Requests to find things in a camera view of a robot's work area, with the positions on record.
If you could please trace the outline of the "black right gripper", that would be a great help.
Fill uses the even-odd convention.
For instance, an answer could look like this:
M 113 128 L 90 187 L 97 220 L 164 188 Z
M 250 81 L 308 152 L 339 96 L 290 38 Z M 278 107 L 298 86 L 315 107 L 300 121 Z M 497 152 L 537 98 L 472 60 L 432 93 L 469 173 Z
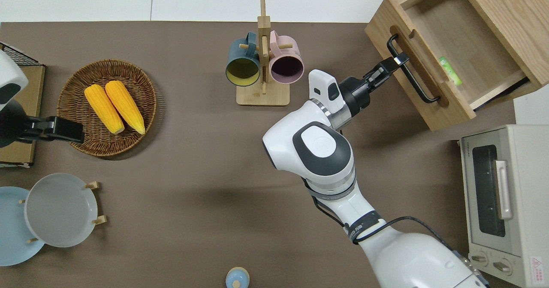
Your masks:
M 362 78 L 347 77 L 339 83 L 339 90 L 352 116 L 356 116 L 371 102 L 369 94 L 386 82 L 396 70 L 409 61 L 406 54 L 398 54 L 383 60 Z

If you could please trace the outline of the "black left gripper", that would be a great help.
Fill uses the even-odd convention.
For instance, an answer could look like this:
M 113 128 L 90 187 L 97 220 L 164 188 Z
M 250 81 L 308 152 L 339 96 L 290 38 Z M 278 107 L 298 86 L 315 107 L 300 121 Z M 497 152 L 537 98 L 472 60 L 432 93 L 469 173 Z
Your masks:
M 32 143 L 34 141 L 60 140 L 77 144 L 84 143 L 84 126 L 78 122 L 59 116 L 38 118 L 28 116 L 24 121 L 24 129 L 18 135 L 18 141 Z

